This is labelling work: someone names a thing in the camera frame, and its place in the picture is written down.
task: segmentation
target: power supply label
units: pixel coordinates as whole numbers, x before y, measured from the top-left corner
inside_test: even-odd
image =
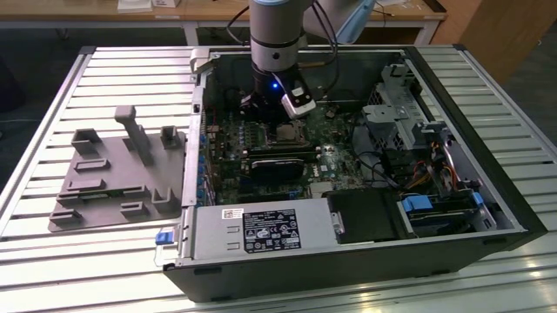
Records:
[[[242,249],[246,253],[300,247],[296,210],[242,214]]]

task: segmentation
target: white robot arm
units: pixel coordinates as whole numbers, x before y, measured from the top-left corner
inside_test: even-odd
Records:
[[[356,40],[375,0],[249,0],[250,60],[256,107],[284,107],[289,119],[315,108],[309,87],[297,67],[304,32],[331,45]]]

